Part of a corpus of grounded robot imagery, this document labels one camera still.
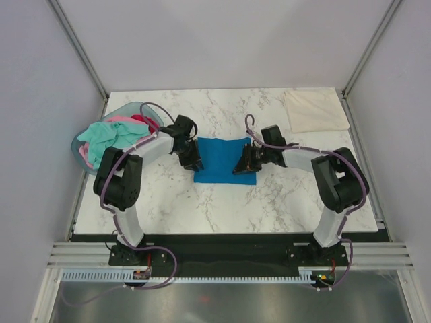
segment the white towel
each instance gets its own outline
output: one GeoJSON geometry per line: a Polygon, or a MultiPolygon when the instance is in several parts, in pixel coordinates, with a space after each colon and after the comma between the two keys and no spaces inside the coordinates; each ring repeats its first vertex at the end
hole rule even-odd
{"type": "Polygon", "coordinates": [[[350,127],[333,87],[288,89],[283,97],[293,133],[342,131],[350,127]]]}

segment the cable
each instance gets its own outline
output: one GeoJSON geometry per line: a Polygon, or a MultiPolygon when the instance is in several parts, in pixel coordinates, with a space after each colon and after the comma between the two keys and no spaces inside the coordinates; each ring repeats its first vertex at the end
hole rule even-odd
{"type": "Polygon", "coordinates": [[[195,124],[194,122],[193,122],[193,130],[195,130],[195,133],[193,134],[193,136],[192,137],[188,137],[187,139],[193,139],[193,138],[195,138],[196,137],[196,135],[197,135],[197,124],[195,124]]]}
{"type": "Polygon", "coordinates": [[[141,147],[142,145],[145,145],[146,143],[149,143],[150,141],[153,141],[154,139],[155,139],[154,136],[149,137],[148,139],[140,142],[136,146],[136,148],[134,148],[134,147],[130,148],[129,150],[127,150],[126,152],[124,152],[124,154],[122,154],[120,156],[120,158],[118,158],[117,162],[114,164],[114,166],[112,167],[112,169],[111,169],[108,177],[106,178],[106,181],[105,181],[104,186],[102,188],[102,193],[100,194],[100,207],[102,207],[102,209],[107,210],[107,211],[109,211],[109,212],[112,213],[113,219],[114,219],[115,228],[117,229],[117,231],[119,233],[119,236],[122,237],[122,239],[123,239],[123,241],[124,241],[124,243],[125,243],[126,246],[128,246],[130,249],[132,249],[134,251],[162,250],[162,251],[165,251],[165,252],[169,253],[169,255],[171,255],[171,257],[174,260],[174,270],[172,271],[172,274],[165,281],[163,281],[162,283],[159,283],[157,285],[154,285],[154,286],[135,287],[135,289],[141,289],[141,290],[145,290],[145,289],[157,289],[157,288],[161,288],[161,287],[164,287],[167,284],[169,284],[169,282],[172,280],[172,278],[174,278],[174,276],[176,274],[176,270],[178,268],[178,262],[176,260],[176,257],[175,257],[175,255],[174,255],[174,253],[172,251],[170,251],[169,249],[167,249],[165,247],[150,246],[150,247],[140,247],[140,248],[138,248],[138,247],[133,246],[129,241],[127,241],[127,239],[123,235],[123,232],[121,231],[121,228],[120,228],[120,225],[119,225],[119,222],[118,222],[118,219],[117,219],[117,212],[113,208],[105,205],[103,202],[104,202],[104,197],[105,197],[108,185],[109,185],[112,177],[114,176],[114,173],[115,173],[116,169],[120,166],[120,163],[126,158],[126,156],[129,153],[131,153],[132,151],[134,151],[138,147],[141,147]]]}
{"type": "Polygon", "coordinates": [[[332,288],[332,286],[334,285],[334,283],[336,282],[336,275],[335,275],[335,272],[334,272],[334,278],[333,278],[333,282],[332,282],[332,284],[328,284],[327,282],[325,282],[323,279],[319,279],[319,281],[322,283],[322,284],[324,284],[324,285],[326,285],[326,286],[328,286],[328,287],[331,287],[332,288]]]}
{"type": "MultiPolygon", "coordinates": [[[[117,232],[116,230],[112,231],[112,233],[110,234],[110,238],[114,235],[114,233],[117,232]]],[[[112,252],[112,248],[109,248],[108,243],[105,241],[105,246],[108,248],[108,250],[110,252],[112,252]]]]}
{"type": "Polygon", "coordinates": [[[341,282],[346,278],[347,274],[350,271],[350,268],[352,267],[352,263],[353,263],[353,243],[350,239],[347,238],[342,238],[341,239],[342,242],[347,242],[349,244],[350,247],[350,258],[349,258],[349,262],[347,264],[347,268],[345,269],[344,273],[342,274],[342,276],[339,278],[338,281],[334,281],[334,284],[332,284],[331,286],[328,287],[320,287],[318,289],[318,291],[331,291],[332,288],[338,286],[339,284],[341,284],[341,282]]]}
{"type": "Polygon", "coordinates": [[[108,188],[109,182],[111,181],[112,177],[114,176],[114,173],[115,173],[116,169],[118,168],[118,166],[120,165],[120,163],[121,163],[121,162],[126,158],[126,156],[127,156],[127,155],[129,155],[131,152],[135,151],[138,147],[141,147],[142,145],[145,145],[146,143],[149,143],[150,141],[153,141],[155,138],[156,138],[156,137],[155,137],[155,136],[153,136],[153,135],[152,135],[152,136],[149,136],[147,139],[144,139],[142,142],[138,143],[138,144],[136,145],[136,147],[132,147],[132,148],[128,149],[126,152],[124,152],[124,154],[122,154],[122,155],[120,156],[120,158],[118,158],[118,160],[117,160],[117,162],[115,163],[114,167],[112,167],[112,169],[111,169],[111,171],[110,171],[110,173],[109,173],[109,175],[108,175],[108,177],[107,177],[107,179],[106,179],[106,182],[105,182],[105,184],[104,184],[104,186],[103,186],[102,194],[100,195],[100,207],[102,207],[102,209],[107,210],[107,211],[109,211],[109,212],[111,212],[111,213],[113,214],[113,219],[114,219],[114,224],[115,224],[116,230],[117,230],[118,234],[122,237],[122,239],[123,239],[124,243],[125,243],[125,244],[130,248],[130,249],[135,250],[135,251],[162,250],[162,251],[165,251],[165,252],[169,253],[169,254],[171,255],[171,257],[173,258],[173,260],[174,260],[174,270],[172,271],[172,274],[171,274],[171,275],[170,275],[170,276],[169,276],[165,281],[163,281],[163,282],[161,282],[161,283],[159,283],[159,284],[157,284],[157,285],[153,285],[153,286],[145,286],[145,287],[130,287],[130,286],[127,286],[127,285],[117,285],[117,286],[115,286],[115,287],[112,287],[112,288],[110,288],[110,289],[107,289],[107,290],[106,290],[106,291],[104,291],[103,293],[100,293],[100,294],[98,294],[98,295],[96,295],[96,296],[94,296],[94,297],[92,297],[92,298],[90,298],[90,299],[88,299],[88,300],[86,300],[86,301],[82,301],[82,302],[79,302],[79,303],[70,303],[69,301],[67,301],[67,300],[65,299],[65,297],[64,297],[63,289],[62,289],[62,290],[60,290],[60,293],[61,293],[61,299],[63,300],[63,302],[64,302],[67,306],[71,306],[71,307],[75,307],[75,308],[78,308],[78,307],[84,306],[84,305],[86,305],[86,304],[88,304],[88,303],[90,303],[90,302],[92,302],[92,301],[95,301],[96,299],[98,299],[98,298],[100,298],[100,297],[102,297],[102,296],[104,296],[104,295],[106,295],[106,294],[110,293],[111,291],[115,291],[115,290],[120,289],[120,288],[123,288],[123,287],[128,287],[128,288],[130,288],[130,289],[132,289],[132,290],[134,290],[134,289],[139,289],[139,290],[148,290],[148,289],[157,289],[157,288],[161,288],[161,287],[164,287],[164,286],[166,286],[167,284],[169,284],[169,282],[170,282],[170,281],[172,280],[172,278],[175,276],[176,271],[177,271],[177,269],[178,269],[178,262],[177,262],[177,259],[176,259],[175,255],[174,255],[174,253],[173,253],[171,250],[169,250],[169,249],[167,249],[167,248],[165,248],[165,247],[161,247],[161,246],[150,246],[150,247],[137,248],[137,247],[133,246],[132,244],[130,244],[130,242],[129,242],[129,241],[127,241],[127,239],[126,239],[126,238],[124,237],[124,235],[123,235],[123,232],[121,231],[121,228],[120,228],[120,226],[119,226],[118,219],[117,219],[117,212],[116,212],[113,208],[110,208],[110,207],[106,206],[106,205],[103,203],[103,201],[104,201],[104,197],[105,197],[105,194],[106,194],[106,189],[108,188]]]}
{"type": "Polygon", "coordinates": [[[345,163],[347,165],[347,167],[352,171],[352,173],[354,174],[354,176],[356,177],[356,179],[359,182],[359,185],[361,186],[361,190],[362,190],[362,200],[361,202],[356,205],[355,207],[352,207],[351,209],[348,209],[345,212],[345,217],[343,218],[343,220],[340,223],[340,226],[338,228],[337,231],[337,236],[341,236],[341,233],[343,231],[344,225],[347,222],[347,216],[360,209],[361,207],[364,206],[365,202],[366,202],[366,187],[365,187],[365,183],[364,180],[362,179],[361,175],[359,174],[359,172],[355,169],[355,167],[352,165],[352,163],[350,163],[350,161],[348,161],[346,158],[344,158],[343,156],[341,156],[338,153],[335,153],[333,151],[325,151],[325,150],[319,150],[316,148],[310,148],[310,147],[304,147],[304,146],[274,146],[274,145],[268,145],[267,143],[264,143],[262,140],[260,140],[258,137],[256,137],[255,133],[253,132],[253,130],[250,129],[250,126],[248,125],[248,118],[251,118],[251,125],[253,126],[255,124],[255,117],[252,114],[247,114],[245,116],[245,127],[246,127],[246,132],[260,145],[262,145],[263,147],[268,147],[268,148],[272,148],[272,149],[281,149],[281,150],[305,150],[305,151],[311,151],[313,153],[322,153],[325,155],[332,155],[338,159],[340,159],[343,163],[345,163]]]}
{"type": "Polygon", "coordinates": [[[159,108],[161,111],[163,111],[164,113],[166,113],[166,115],[169,117],[169,119],[172,121],[172,123],[175,123],[174,118],[170,115],[170,113],[163,107],[159,106],[156,103],[153,102],[144,102],[143,104],[141,104],[141,106],[139,107],[139,111],[141,112],[142,118],[144,119],[145,123],[147,123],[155,132],[158,133],[159,129],[156,128],[154,125],[151,124],[151,122],[148,120],[148,118],[146,116],[143,115],[143,106],[156,106],[157,108],[159,108]]]}
{"type": "Polygon", "coordinates": [[[61,300],[64,302],[64,304],[66,304],[67,306],[71,306],[73,308],[80,308],[84,305],[87,305],[88,303],[91,303],[92,301],[95,301],[98,298],[101,298],[102,296],[109,294],[111,291],[115,291],[115,290],[123,288],[123,287],[124,287],[124,285],[117,285],[117,286],[111,287],[110,289],[107,289],[106,291],[103,291],[102,293],[100,293],[96,296],[93,296],[92,298],[87,299],[86,301],[81,301],[79,303],[71,303],[71,302],[67,301],[65,299],[65,295],[64,295],[64,288],[60,288],[60,297],[61,297],[61,300]]]}
{"type": "Polygon", "coordinates": [[[335,272],[335,268],[337,268],[337,264],[335,263],[335,259],[332,258],[332,269],[331,269],[331,272],[329,273],[330,275],[332,275],[335,272]]]}

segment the table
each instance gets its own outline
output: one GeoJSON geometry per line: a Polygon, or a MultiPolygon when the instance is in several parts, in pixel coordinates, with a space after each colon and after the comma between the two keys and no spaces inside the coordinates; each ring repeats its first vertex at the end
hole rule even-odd
{"type": "MultiPolygon", "coordinates": [[[[175,118],[184,114],[199,127],[199,137],[239,139],[246,136],[244,117],[252,113],[255,130],[277,124],[287,142],[319,149],[353,150],[348,131],[292,134],[281,95],[286,89],[202,89],[113,92],[106,113],[126,103],[155,102],[175,118]]],[[[168,118],[159,115],[168,124],[168,118]]],[[[75,234],[111,234],[110,213],[93,193],[94,176],[87,177],[75,234]]],[[[147,234],[245,234],[312,232],[323,203],[313,174],[266,164],[256,186],[195,184],[178,157],[165,155],[145,168],[136,203],[139,223],[147,234]]],[[[345,231],[377,231],[369,201],[352,213],[345,231]]]]}

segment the pink cloth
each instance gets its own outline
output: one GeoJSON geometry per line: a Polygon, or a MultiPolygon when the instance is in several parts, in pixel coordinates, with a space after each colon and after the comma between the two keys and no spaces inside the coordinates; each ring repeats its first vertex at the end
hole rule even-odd
{"type": "Polygon", "coordinates": [[[130,123],[139,123],[139,124],[146,124],[145,122],[136,120],[131,118],[130,116],[113,116],[112,118],[106,119],[104,122],[130,122],[130,123]]]}
{"type": "MultiPolygon", "coordinates": [[[[130,123],[143,123],[146,124],[145,122],[142,122],[140,120],[136,120],[133,118],[130,118],[128,116],[113,116],[112,118],[106,119],[104,122],[130,122],[130,123]]],[[[140,143],[141,141],[143,141],[145,138],[140,138],[140,140],[138,140],[138,143],[140,143]]],[[[91,169],[93,169],[93,165],[90,164],[87,161],[87,153],[88,153],[88,147],[90,146],[90,143],[84,143],[80,148],[79,148],[79,154],[82,156],[82,159],[86,162],[87,166],[90,167],[91,169]]]]}
{"type": "Polygon", "coordinates": [[[87,161],[87,153],[88,153],[89,146],[90,146],[90,143],[84,143],[84,145],[82,145],[79,148],[79,154],[82,156],[82,159],[86,162],[87,166],[93,169],[93,165],[87,161]]]}

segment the red cloth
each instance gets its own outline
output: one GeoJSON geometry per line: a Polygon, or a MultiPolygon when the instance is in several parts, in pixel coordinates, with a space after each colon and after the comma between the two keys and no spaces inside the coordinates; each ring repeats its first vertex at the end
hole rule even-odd
{"type": "MultiPolygon", "coordinates": [[[[152,120],[152,119],[150,119],[150,118],[148,118],[148,117],[146,117],[146,118],[147,118],[147,120],[150,122],[150,124],[149,124],[148,122],[146,122],[146,121],[142,118],[142,115],[140,115],[140,114],[134,114],[133,116],[131,116],[131,118],[132,118],[132,119],[135,119],[135,120],[138,120],[138,121],[142,121],[142,122],[144,122],[145,124],[148,124],[148,125],[152,124],[152,125],[153,125],[153,126],[155,126],[156,128],[158,128],[158,127],[159,127],[159,125],[158,125],[154,120],[152,120]]],[[[153,133],[153,132],[155,131],[152,127],[148,127],[148,130],[150,131],[150,133],[153,133]]]]}

